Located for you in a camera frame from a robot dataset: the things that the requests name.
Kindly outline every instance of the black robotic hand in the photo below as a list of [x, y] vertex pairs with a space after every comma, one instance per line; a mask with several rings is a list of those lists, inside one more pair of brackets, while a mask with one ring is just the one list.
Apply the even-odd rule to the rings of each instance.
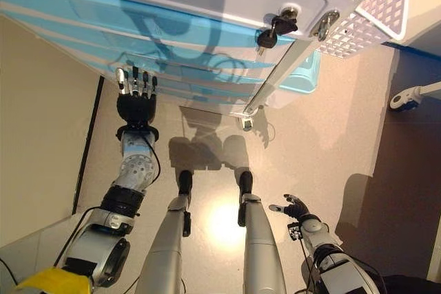
[[269, 209], [272, 211], [276, 211], [279, 213], [284, 213], [289, 217], [300, 220], [303, 216], [309, 215], [308, 207], [306, 207], [305, 203], [296, 196], [292, 196], [291, 194], [283, 194], [284, 198], [287, 199], [291, 204], [287, 207], [278, 206], [277, 204], [271, 204]]
[[153, 76], [149, 85], [149, 74], [139, 73], [137, 67], [132, 67], [132, 72], [118, 68], [116, 80], [119, 87], [116, 108], [119, 116], [127, 122], [120, 127], [116, 136], [121, 139], [123, 131], [154, 131], [156, 139], [157, 130], [150, 126], [156, 113], [156, 86], [158, 79]]

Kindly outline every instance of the metal latch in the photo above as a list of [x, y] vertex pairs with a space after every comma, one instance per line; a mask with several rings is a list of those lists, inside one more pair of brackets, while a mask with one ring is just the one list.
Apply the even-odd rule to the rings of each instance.
[[337, 10], [330, 10], [324, 13], [322, 18], [318, 20], [318, 22], [312, 28], [309, 36], [316, 36], [318, 38], [318, 41], [324, 41], [326, 37], [328, 37], [331, 25], [333, 25], [339, 17], [340, 13]]

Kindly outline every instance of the beige wall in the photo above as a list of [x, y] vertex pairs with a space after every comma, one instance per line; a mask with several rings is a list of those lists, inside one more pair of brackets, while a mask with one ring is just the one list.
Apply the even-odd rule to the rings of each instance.
[[[419, 39], [424, 33], [433, 29], [441, 20], [441, 0], [409, 0], [409, 19], [407, 32], [402, 41], [403, 45], [410, 45]], [[427, 52], [439, 51], [440, 43], [434, 43], [434, 39], [424, 39], [417, 42], [413, 47], [426, 50]]]
[[3, 246], [70, 215], [99, 77], [0, 21]]

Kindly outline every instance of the silver robot leg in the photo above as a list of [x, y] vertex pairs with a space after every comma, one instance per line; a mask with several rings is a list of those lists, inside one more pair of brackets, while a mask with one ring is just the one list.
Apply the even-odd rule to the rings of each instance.
[[152, 247], [144, 261], [136, 294], [179, 294], [181, 288], [181, 238], [190, 235], [192, 175], [183, 171], [179, 177], [179, 195], [168, 206]]
[[282, 264], [267, 215], [258, 196], [251, 194], [252, 175], [240, 177], [238, 223], [246, 226], [244, 294], [285, 294]]

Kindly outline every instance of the black cable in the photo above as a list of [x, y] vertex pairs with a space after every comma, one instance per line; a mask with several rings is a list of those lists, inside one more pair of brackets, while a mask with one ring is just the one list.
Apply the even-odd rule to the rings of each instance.
[[[302, 247], [303, 256], [305, 257], [305, 263], [306, 263], [306, 265], [307, 265], [307, 267], [308, 267], [308, 271], [309, 271], [309, 276], [308, 276], [308, 287], [307, 287], [307, 288], [304, 288], [304, 289], [300, 289], [299, 291], [295, 292], [294, 294], [302, 293], [303, 291], [306, 291], [306, 294], [308, 294], [308, 291], [309, 291], [309, 277], [311, 277], [311, 274], [312, 274], [312, 267], [313, 267], [314, 263], [313, 263], [311, 266], [309, 266], [308, 258], [307, 258], [307, 256], [306, 256], [306, 252], [305, 252], [305, 248], [304, 248], [304, 246], [303, 246], [302, 239], [299, 239], [299, 241], [300, 241], [300, 245], [301, 245], [301, 247]], [[314, 289], [315, 289], [315, 287], [316, 287], [316, 284], [313, 283], [312, 293], [314, 293]]]
[[17, 279], [16, 279], [16, 277], [14, 276], [14, 273], [12, 272], [12, 270], [10, 269], [10, 267], [9, 267], [9, 266], [6, 264], [6, 262], [3, 261], [1, 258], [0, 258], [0, 262], [3, 263], [3, 265], [4, 265], [4, 266], [6, 267], [6, 269], [8, 270], [8, 272], [9, 272], [9, 274], [10, 274], [10, 276], [11, 276], [11, 278], [12, 278], [12, 281], [14, 282], [15, 286], [18, 285], [19, 282], [17, 281]]
[[186, 285], [185, 285], [185, 283], [184, 283], [184, 279], [181, 278], [181, 282], [182, 282], [182, 285], [184, 286], [184, 294], [186, 294], [186, 292], [187, 292], [187, 287], [186, 287]]
[[349, 254], [347, 254], [347, 253], [345, 253], [345, 254], [348, 255], [351, 259], [357, 261], [358, 263], [360, 263], [360, 264], [364, 264], [365, 266], [368, 266], [369, 268], [371, 268], [371, 269], [377, 274], [377, 276], [380, 278], [381, 286], [382, 286], [382, 288], [383, 288], [383, 294], [387, 294], [386, 284], [385, 284], [385, 282], [384, 282], [383, 277], [381, 276], [381, 274], [378, 272], [377, 269], [375, 269], [372, 265], [369, 265], [369, 264], [367, 264], [366, 262], [364, 262], [364, 261], [362, 261], [362, 260], [360, 260], [360, 259], [358, 259], [358, 258], [355, 258], [355, 257], [352, 256], [352, 255], [349, 255]]
[[129, 291], [132, 289], [132, 287], [136, 284], [136, 282], [139, 280], [139, 277], [140, 276], [138, 276], [133, 282], [132, 282], [132, 284], [129, 286], [129, 288], [127, 288], [125, 291], [124, 291], [124, 293], [123, 294], [127, 294], [127, 293], [129, 293]]
[[151, 183], [151, 184], [153, 184], [154, 182], [156, 182], [156, 179], [158, 179], [158, 178], [159, 178], [159, 175], [161, 174], [161, 163], [159, 162], [159, 158], [158, 158], [158, 156], [156, 155], [156, 152], [154, 151], [154, 148], [153, 148], [152, 145], [149, 143], [149, 140], [146, 139], [146, 137], [144, 137], [142, 134], [140, 134], [139, 136], [145, 141], [145, 143], [147, 143], [148, 147], [150, 148], [150, 150], [152, 151], [152, 153], [153, 153], [153, 155], [154, 155], [154, 157], [155, 157], [155, 159], [156, 159], [156, 163], [158, 163], [158, 174], [157, 174], [156, 177], [153, 179], [153, 181], [152, 181], [152, 183]]
[[[313, 260], [313, 262], [312, 262], [312, 266], [311, 266], [311, 268], [314, 267], [314, 264], [315, 264], [315, 263], [317, 263], [317, 258], [314, 258], [314, 260]], [[311, 279], [312, 279], [312, 272], [309, 273], [308, 283], [307, 283], [307, 285], [306, 285], [306, 294], [308, 294], [308, 292], [309, 292], [309, 285], [311, 284]]]
[[300, 241], [300, 245], [301, 245], [301, 247], [302, 247], [303, 256], [305, 257], [305, 263], [306, 263], [306, 265], [308, 266], [308, 271], [309, 271], [309, 273], [311, 273], [311, 272], [312, 272], [312, 268], [309, 266], [308, 258], [306, 257], [305, 248], [304, 248], [304, 246], [303, 246], [302, 239], [299, 239], [299, 241]]
[[54, 266], [57, 266], [58, 262], [60, 262], [61, 256], [63, 256], [64, 251], [67, 249], [67, 247], [69, 246], [69, 243], [72, 241], [73, 237], [75, 236], [76, 232], [78, 231], [78, 228], [80, 227], [82, 221], [84, 220], [84, 217], [88, 214], [89, 211], [96, 209], [96, 208], [99, 208], [99, 207], [91, 207], [89, 209], [86, 209], [86, 211], [83, 212], [83, 215], [81, 216], [80, 220], [76, 224], [75, 229], [70, 234], [68, 241], [66, 241], [66, 243], [64, 244], [60, 253], [58, 254], [57, 259], [55, 260]]

